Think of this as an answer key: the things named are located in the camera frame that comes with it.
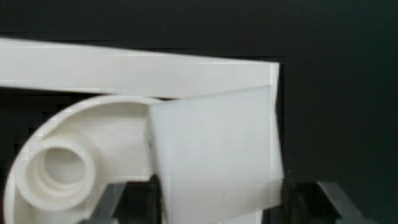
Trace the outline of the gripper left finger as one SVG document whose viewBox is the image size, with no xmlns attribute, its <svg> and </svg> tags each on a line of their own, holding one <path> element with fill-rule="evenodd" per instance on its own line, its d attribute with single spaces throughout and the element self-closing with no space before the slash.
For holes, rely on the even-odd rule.
<svg viewBox="0 0 398 224">
<path fill-rule="evenodd" d="M 91 216 L 77 224 L 162 224 L 161 181 L 107 185 Z"/>
</svg>

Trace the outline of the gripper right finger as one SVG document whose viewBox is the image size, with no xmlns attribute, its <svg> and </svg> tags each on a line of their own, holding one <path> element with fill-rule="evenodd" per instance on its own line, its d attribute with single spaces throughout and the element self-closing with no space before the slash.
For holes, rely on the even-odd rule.
<svg viewBox="0 0 398 224">
<path fill-rule="evenodd" d="M 331 178 L 280 178 L 281 202 L 264 210 L 264 224 L 381 224 Z"/>
</svg>

